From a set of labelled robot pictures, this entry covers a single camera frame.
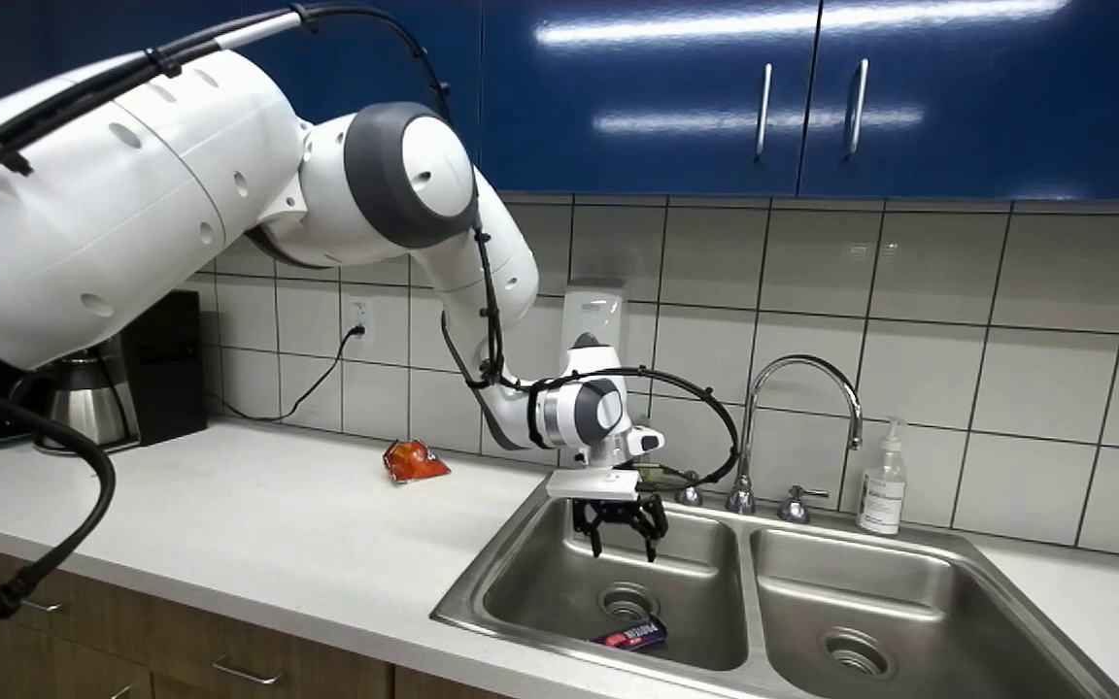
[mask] wall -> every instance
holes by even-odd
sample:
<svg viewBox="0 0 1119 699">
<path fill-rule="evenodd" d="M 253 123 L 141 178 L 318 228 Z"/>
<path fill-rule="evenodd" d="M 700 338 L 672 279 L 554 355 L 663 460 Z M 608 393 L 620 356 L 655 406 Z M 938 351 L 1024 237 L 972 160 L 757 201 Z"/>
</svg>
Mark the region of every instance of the wall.
<svg viewBox="0 0 1119 699">
<path fill-rule="evenodd" d="M 906 522 L 1119 552 L 1119 206 L 661 201 L 507 198 L 545 301 L 507 333 L 519 378 L 560 369 L 571 285 L 626 285 L 626 362 L 742 385 L 802 351 L 854 378 L 866 447 L 844 456 L 844 406 L 809 369 L 757 395 L 755 482 L 854 505 L 891 417 L 907 424 Z M 405 262 L 295 273 L 235 244 L 194 286 L 209 306 L 212 393 L 282 411 L 360 319 L 338 374 L 286 421 L 370 438 L 415 437 L 499 456 L 441 355 L 440 302 Z M 663 462 L 725 456 L 714 417 L 635 385 Z"/>
</svg>

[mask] lower cabinet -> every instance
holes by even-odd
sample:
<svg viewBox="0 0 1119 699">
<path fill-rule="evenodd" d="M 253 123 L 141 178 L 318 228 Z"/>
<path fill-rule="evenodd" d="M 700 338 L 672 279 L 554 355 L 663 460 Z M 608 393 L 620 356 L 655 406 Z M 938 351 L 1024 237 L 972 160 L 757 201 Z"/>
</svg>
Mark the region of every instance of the lower cabinet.
<svg viewBox="0 0 1119 699">
<path fill-rule="evenodd" d="M 76 576 L 0 626 L 0 699 L 489 699 Z"/>
</svg>

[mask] orange object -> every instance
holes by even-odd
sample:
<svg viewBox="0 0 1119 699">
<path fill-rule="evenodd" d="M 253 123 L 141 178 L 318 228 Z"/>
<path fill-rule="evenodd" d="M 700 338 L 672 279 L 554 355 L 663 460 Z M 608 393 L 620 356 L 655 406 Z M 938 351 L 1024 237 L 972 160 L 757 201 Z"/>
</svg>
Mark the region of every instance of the orange object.
<svg viewBox="0 0 1119 699">
<path fill-rule="evenodd" d="M 393 482 L 418 482 L 449 475 L 441 460 L 418 438 L 397 438 L 387 451 L 380 451 L 380 468 Z"/>
</svg>

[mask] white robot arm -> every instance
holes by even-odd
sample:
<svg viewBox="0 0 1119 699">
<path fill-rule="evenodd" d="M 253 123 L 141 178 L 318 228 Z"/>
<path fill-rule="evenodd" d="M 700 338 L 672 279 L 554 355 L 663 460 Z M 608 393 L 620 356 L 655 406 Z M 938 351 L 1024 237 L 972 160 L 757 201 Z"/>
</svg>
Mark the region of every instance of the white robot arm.
<svg viewBox="0 0 1119 699">
<path fill-rule="evenodd" d="M 217 37 L 235 46 L 297 17 Z M 0 101 L 0 123 L 126 59 Z M 418 107 L 304 123 L 277 83 L 209 51 L 72 118 L 0 169 L 0 362 L 40 369 L 125 330 L 240 232 L 295 264 L 409 253 L 441 294 L 441 325 L 506 447 L 567 451 L 554 496 L 642 531 L 632 460 L 663 438 L 626 411 L 615 346 L 584 338 L 571 374 L 516 382 L 499 330 L 537 294 L 530 253 L 458 136 Z"/>
</svg>

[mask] sink basin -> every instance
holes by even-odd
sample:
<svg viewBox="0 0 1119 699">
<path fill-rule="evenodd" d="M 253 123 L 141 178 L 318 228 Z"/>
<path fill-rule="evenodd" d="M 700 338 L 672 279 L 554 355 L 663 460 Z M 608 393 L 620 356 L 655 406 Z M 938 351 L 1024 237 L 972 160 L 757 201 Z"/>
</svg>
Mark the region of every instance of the sink basin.
<svg viewBox="0 0 1119 699">
<path fill-rule="evenodd" d="M 668 505 L 668 525 L 655 565 L 629 530 L 602 530 L 593 560 L 571 505 L 537 491 L 436 618 L 712 694 L 1119 699 L 958 538 L 887 541 L 844 522 L 783 525 L 691 505 Z M 663 644 L 597 644 L 650 618 L 668 626 Z"/>
<path fill-rule="evenodd" d="M 1104 694 L 1054 631 L 976 552 L 757 530 L 755 576 L 769 664 L 826 699 Z"/>
</svg>

